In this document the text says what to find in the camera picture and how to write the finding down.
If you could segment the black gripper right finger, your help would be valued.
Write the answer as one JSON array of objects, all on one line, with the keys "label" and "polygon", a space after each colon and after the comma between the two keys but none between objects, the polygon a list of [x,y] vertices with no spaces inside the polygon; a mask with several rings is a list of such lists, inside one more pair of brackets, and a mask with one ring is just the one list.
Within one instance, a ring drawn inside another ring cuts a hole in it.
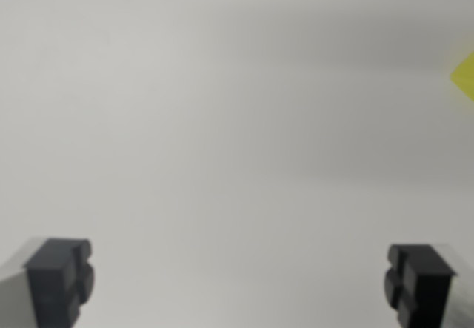
[{"label": "black gripper right finger", "polygon": [[472,327],[473,265],[444,244],[393,244],[384,294],[404,328]]}]

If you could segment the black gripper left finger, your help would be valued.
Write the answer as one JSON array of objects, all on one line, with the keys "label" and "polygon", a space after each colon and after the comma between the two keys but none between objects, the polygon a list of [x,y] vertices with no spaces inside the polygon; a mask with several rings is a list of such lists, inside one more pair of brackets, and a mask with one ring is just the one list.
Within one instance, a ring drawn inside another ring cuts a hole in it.
[{"label": "black gripper left finger", "polygon": [[86,238],[36,237],[1,263],[2,327],[74,327],[95,281]]}]

